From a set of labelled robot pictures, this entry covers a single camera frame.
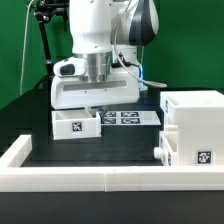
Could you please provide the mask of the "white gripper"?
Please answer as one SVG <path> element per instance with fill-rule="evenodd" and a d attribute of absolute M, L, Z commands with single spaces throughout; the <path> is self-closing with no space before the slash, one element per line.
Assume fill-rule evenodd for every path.
<path fill-rule="evenodd" d="M 123 68 L 115 69 L 106 81 L 55 76 L 51 87 L 51 105 L 56 110 L 133 103 L 138 99 L 138 81 Z"/>

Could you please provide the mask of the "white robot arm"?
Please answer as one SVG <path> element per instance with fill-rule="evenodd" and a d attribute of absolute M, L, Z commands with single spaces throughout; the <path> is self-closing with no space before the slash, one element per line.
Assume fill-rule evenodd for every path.
<path fill-rule="evenodd" d="M 139 99 L 138 69 L 114 68 L 116 59 L 157 35 L 153 0 L 70 0 L 72 56 L 54 65 L 55 109 L 132 103 Z"/>

